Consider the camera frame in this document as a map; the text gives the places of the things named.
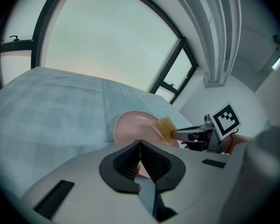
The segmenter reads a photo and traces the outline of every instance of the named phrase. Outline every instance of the sponge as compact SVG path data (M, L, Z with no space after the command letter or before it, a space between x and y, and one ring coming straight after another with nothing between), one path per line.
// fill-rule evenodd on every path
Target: sponge
M158 120L155 123L155 126L157 127L157 129L160 131L161 135L163 136L164 140L167 143L171 143L172 142L172 136L171 136L171 132L176 130L175 125L173 124L171 118L164 117L160 120Z

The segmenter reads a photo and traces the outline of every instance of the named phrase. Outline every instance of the window handle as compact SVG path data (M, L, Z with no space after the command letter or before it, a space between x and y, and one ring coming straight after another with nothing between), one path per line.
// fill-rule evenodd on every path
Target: window handle
M11 35L9 38L11 38L11 37L13 37L13 36L15 36L14 42L19 41L19 39L18 39L18 36L17 36L17 35Z

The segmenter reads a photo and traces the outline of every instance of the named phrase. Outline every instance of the pink plate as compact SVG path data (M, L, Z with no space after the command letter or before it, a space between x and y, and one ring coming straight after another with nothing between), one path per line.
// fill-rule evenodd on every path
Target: pink plate
M178 142L173 140L167 143L159 130L155 127L155 122L159 119L142 111L129 111L122 114L116 121L114 128L114 140L116 145L133 143L135 140L145 140L151 143L159 143L179 147ZM141 166L139 174L149 177L147 171Z

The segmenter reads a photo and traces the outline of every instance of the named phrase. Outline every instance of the black slot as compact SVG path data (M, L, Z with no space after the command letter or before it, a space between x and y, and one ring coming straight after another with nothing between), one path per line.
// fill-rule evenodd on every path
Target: black slot
M34 210L47 219L51 219L75 184L61 180L34 208Z
M219 161L215 161L215 160L211 160L211 159L205 159L202 161L202 163L214 166L214 167L218 167L218 168L224 168L225 167L225 162L219 162Z

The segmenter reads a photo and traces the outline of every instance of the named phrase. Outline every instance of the cable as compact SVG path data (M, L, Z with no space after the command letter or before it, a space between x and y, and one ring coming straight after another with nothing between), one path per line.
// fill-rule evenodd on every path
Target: cable
M237 133L238 132L238 129L236 130L236 132L233 132L232 134L235 134L235 133Z

